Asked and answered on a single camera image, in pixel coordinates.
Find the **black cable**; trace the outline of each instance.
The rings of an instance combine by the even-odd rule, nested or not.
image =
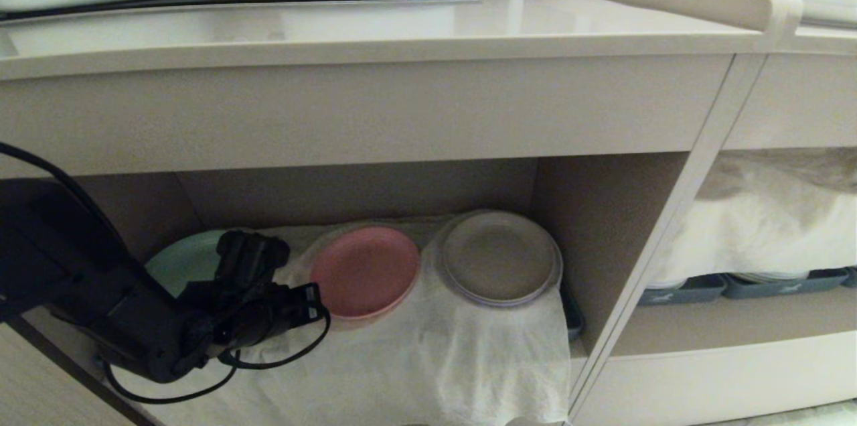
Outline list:
[[[327,332],[330,331],[330,322],[331,322],[330,313],[327,312],[327,308],[324,308],[323,306],[321,306],[321,304],[316,305],[316,307],[319,308],[319,311],[321,311],[321,314],[324,316],[324,320],[325,320],[324,331],[321,333],[321,335],[318,338],[316,338],[315,341],[312,341],[312,344],[304,347],[300,352],[296,353],[294,356],[290,356],[290,358],[282,359],[282,361],[254,363],[254,362],[242,361],[241,360],[241,350],[237,350],[236,355],[234,357],[232,355],[230,355],[229,350],[226,350],[225,352],[223,352],[222,354],[220,354],[218,356],[218,359],[220,359],[220,362],[223,362],[227,366],[232,366],[233,368],[263,370],[263,369],[278,368],[278,367],[287,365],[289,362],[294,362],[300,358],[303,358],[304,356],[306,356],[307,354],[312,352],[312,350],[315,349],[315,347],[318,346],[318,344],[320,344],[322,340],[324,340],[324,337],[327,335]]]
[[[120,236],[119,231],[113,227],[110,220],[107,218],[107,215],[104,215],[104,212],[101,212],[101,209],[98,208],[98,204],[95,204],[92,201],[92,198],[86,191],[83,190],[77,182],[67,173],[62,171],[60,167],[55,166],[51,161],[47,161],[41,157],[37,157],[36,155],[30,153],[29,151],[24,151],[24,149],[18,148],[16,146],[12,146],[0,141],[0,153],[4,155],[8,155],[9,157],[24,161],[24,163],[29,163],[34,167],[39,167],[42,170],[50,173],[56,181],[60,182],[65,188],[70,191],[74,197],[80,201],[80,203],[89,211],[89,213],[95,218],[98,219],[99,222],[107,227],[107,230],[113,235],[113,238],[116,239],[117,243],[123,248],[123,251],[128,252],[128,248],[125,246],[125,242],[122,240],[122,236]]]
[[[241,352],[239,350],[236,352],[236,356],[238,356],[238,358],[241,358]],[[113,386],[113,389],[116,389],[116,392],[120,393],[120,395],[125,396],[126,398],[131,399],[132,401],[137,401],[138,403],[142,403],[145,405],[173,405],[175,403],[190,401],[190,399],[199,398],[199,396],[205,396],[208,393],[212,393],[220,389],[220,387],[226,385],[226,383],[229,382],[230,379],[232,379],[233,375],[235,375],[235,372],[237,370],[238,367],[232,366],[232,370],[229,371],[229,374],[227,374],[226,377],[224,377],[223,380],[221,380],[219,383],[211,387],[206,387],[203,390],[197,390],[197,392],[192,393],[192,395],[177,396],[175,398],[145,398],[144,396],[135,395],[128,389],[122,387],[122,385],[119,384],[119,381],[116,380],[116,376],[113,375],[113,370],[110,368],[110,362],[104,361],[104,375],[107,376],[107,381],[110,383],[111,386]]]

